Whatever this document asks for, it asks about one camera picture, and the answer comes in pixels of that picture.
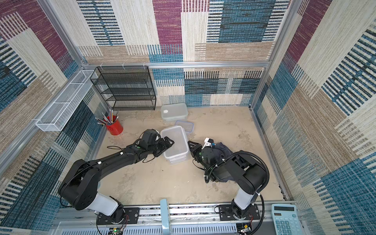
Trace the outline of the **large clear plastic lunch box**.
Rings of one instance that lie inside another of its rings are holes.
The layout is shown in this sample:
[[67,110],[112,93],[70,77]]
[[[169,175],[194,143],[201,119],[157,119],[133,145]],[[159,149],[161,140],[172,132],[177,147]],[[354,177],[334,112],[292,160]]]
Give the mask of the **large clear plastic lunch box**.
[[191,157],[188,138],[183,127],[175,125],[161,131],[161,137],[168,137],[174,144],[163,153],[163,156],[172,164],[178,164]]

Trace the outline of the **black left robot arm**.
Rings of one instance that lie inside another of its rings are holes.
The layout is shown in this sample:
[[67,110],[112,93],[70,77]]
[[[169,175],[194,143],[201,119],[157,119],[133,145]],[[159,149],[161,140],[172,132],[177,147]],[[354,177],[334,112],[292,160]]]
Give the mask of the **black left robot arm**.
[[174,145],[169,137],[139,145],[139,140],[122,150],[98,160],[74,162],[62,181],[58,194],[73,208],[80,211],[89,208],[98,194],[102,178],[125,166],[136,164],[149,154],[159,157]]

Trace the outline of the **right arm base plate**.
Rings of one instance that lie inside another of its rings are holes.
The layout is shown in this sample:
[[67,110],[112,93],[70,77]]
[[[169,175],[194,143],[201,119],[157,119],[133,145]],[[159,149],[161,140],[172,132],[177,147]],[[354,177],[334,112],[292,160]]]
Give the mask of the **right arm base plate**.
[[235,203],[223,204],[216,206],[214,211],[219,214],[221,221],[261,219],[257,204],[250,204],[244,210],[239,208]]

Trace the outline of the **dark blue cloth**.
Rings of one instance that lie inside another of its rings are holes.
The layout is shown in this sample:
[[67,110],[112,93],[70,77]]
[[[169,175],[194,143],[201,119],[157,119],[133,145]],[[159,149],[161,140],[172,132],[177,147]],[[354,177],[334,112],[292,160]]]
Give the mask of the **dark blue cloth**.
[[[212,156],[210,158],[210,165],[222,162],[233,152],[223,143],[218,143],[211,148]],[[232,181],[233,177],[230,175],[224,164],[214,169],[211,173],[211,180],[215,182],[226,183]]]

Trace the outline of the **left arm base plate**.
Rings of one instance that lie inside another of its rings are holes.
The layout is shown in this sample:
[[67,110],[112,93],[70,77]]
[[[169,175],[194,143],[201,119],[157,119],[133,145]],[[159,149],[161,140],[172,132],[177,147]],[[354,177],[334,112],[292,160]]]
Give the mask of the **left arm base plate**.
[[99,213],[97,225],[137,224],[139,214],[140,208],[136,207],[117,209],[109,216]]

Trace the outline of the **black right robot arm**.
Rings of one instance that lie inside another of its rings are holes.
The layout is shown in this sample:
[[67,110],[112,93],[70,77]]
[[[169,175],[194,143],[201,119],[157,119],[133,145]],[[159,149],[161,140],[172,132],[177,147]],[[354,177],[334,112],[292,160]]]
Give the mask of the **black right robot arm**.
[[266,163],[254,153],[233,152],[212,139],[208,139],[204,146],[189,141],[188,146],[193,160],[203,166],[205,183],[233,181],[238,184],[239,190],[231,201],[231,208],[225,211],[238,220],[254,217],[250,208],[270,179]]

